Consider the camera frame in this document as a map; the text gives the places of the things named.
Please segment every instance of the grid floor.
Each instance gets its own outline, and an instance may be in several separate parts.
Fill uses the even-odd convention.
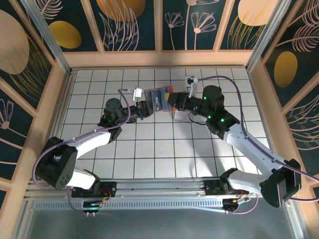
[[[185,76],[198,78],[224,75],[234,79],[241,91],[245,125],[268,146],[251,84],[244,68],[115,69],[77,71],[63,124],[62,139],[88,132],[99,122],[108,99],[119,98],[120,88],[145,89],[172,85],[174,92],[186,91]],[[220,86],[225,107],[238,119],[239,101],[234,86],[223,79],[199,83]],[[130,105],[132,95],[127,95]],[[196,121],[204,118],[195,116]],[[155,113],[145,120],[126,124],[118,140],[82,155],[76,162],[103,179],[172,178],[220,176],[231,167],[260,173],[237,149],[212,135],[206,126],[176,122],[171,113]]]

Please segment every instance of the flower illustration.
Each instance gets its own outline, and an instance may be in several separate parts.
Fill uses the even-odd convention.
[[[197,34],[202,32],[209,32],[216,30],[214,12],[212,13],[202,13],[198,18],[198,12],[191,14],[191,23],[193,24],[194,32],[195,32],[195,40],[194,40],[194,50],[196,50],[196,39]]]
[[[187,14],[186,14],[186,28],[185,28],[185,50],[187,50],[187,27],[188,27],[188,16],[189,16],[190,7],[195,5],[204,5],[204,4],[211,4],[216,2],[219,2],[219,0],[186,0],[188,7],[187,7]]]
[[[180,12],[179,13],[172,13],[172,15],[170,15],[170,13],[168,12],[165,14],[165,19],[166,19],[166,22],[168,24],[169,31],[170,31],[171,45],[173,47],[173,50],[175,50],[171,29],[174,27],[183,26],[183,25],[185,25],[185,22],[182,21],[182,16],[180,15]]]
[[[6,106],[3,99],[0,99],[0,126],[2,129],[9,128],[10,119],[13,113],[13,103],[7,101]]]

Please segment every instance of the black cable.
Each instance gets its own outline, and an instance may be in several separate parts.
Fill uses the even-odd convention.
[[[189,116],[190,114],[193,114],[193,116],[195,115],[193,112],[190,112],[190,113],[188,114],[188,118],[189,118],[190,121],[192,121],[193,123],[199,124],[199,125],[206,125],[206,123],[199,123],[199,122],[193,121],[193,120],[190,118],[190,116]]]

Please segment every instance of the yellow circle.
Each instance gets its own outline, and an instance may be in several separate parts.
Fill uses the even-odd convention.
[[[0,10],[0,69],[9,74],[21,73],[29,60],[29,42],[20,23]]]
[[[275,63],[275,82],[281,87],[287,87],[294,79],[298,68],[298,61],[294,53],[284,51]]]
[[[131,16],[125,13],[123,4],[128,11],[131,9],[134,12],[136,18],[142,15],[145,9],[145,0],[96,0],[96,2],[107,17],[116,21],[124,21],[124,16],[126,21],[131,20]]]
[[[248,26],[265,25],[273,13],[278,0],[240,0],[238,17]]]
[[[64,48],[74,49],[82,43],[78,30],[66,21],[54,21],[49,28],[58,44]]]

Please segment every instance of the white tiled floor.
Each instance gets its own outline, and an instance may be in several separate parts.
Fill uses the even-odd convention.
[[[268,146],[252,88],[244,68],[111,69],[77,72],[62,139],[90,131],[99,122],[107,100],[120,98],[118,89],[145,89],[172,85],[186,91],[184,78],[213,75],[235,79],[242,100],[245,124],[251,134]],[[234,86],[222,78],[198,85],[197,97],[207,85],[222,88],[226,109],[240,119]],[[132,104],[131,95],[126,95]],[[197,121],[204,118],[196,116]],[[171,113],[156,113],[137,123],[126,124],[118,140],[94,149],[76,162],[101,178],[173,178],[219,176],[231,167],[258,173],[257,168],[231,145],[212,135],[206,126],[173,122]]]

